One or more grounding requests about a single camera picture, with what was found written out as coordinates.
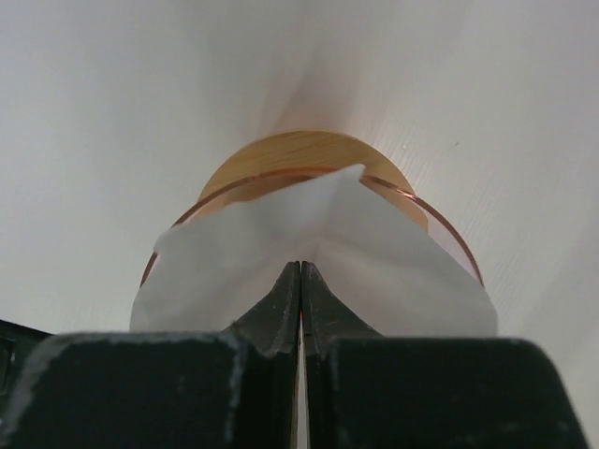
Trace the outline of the pink cone coffee filter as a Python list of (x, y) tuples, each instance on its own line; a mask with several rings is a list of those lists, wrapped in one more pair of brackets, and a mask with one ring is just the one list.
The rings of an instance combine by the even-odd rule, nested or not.
[[(309, 181), (333, 173), (329, 167), (300, 167), (277, 169), (269, 172), (233, 181), (208, 194), (204, 193), (189, 210), (174, 224), (181, 225), (199, 215), (208, 215), (237, 202), (247, 202), (275, 192), (296, 183)], [(414, 193), (403, 190), (390, 181), (372, 174), (363, 174), (360, 182), (376, 192), (397, 209), (407, 211), (406, 204), (411, 202), (420, 208), (419, 213), (411, 212), (411, 220), (425, 229), (429, 229), (429, 221), (433, 220), (444, 228), (452, 239), (459, 245), (461, 252), (467, 258), (466, 266), (473, 271), (473, 276), (483, 281), (481, 271), (467, 243), (455, 227), (425, 200)]]

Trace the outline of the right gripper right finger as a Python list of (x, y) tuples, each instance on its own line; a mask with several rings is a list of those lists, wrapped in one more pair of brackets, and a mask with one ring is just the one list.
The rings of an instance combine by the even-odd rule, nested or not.
[(301, 266), (312, 448), (585, 448), (562, 379), (535, 344), (385, 337)]

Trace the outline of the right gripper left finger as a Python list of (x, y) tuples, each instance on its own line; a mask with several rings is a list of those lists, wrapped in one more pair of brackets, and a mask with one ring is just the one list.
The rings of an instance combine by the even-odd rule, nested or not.
[(219, 332), (51, 337), (27, 359), (5, 448), (292, 448), (300, 266)]

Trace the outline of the white paper coffee filter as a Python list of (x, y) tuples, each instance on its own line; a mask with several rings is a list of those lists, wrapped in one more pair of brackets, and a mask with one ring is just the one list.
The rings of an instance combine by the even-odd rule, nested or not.
[(352, 166), (166, 231), (131, 312), (134, 331), (216, 331), (315, 264), (332, 293), (389, 336), (493, 336), (484, 287)]

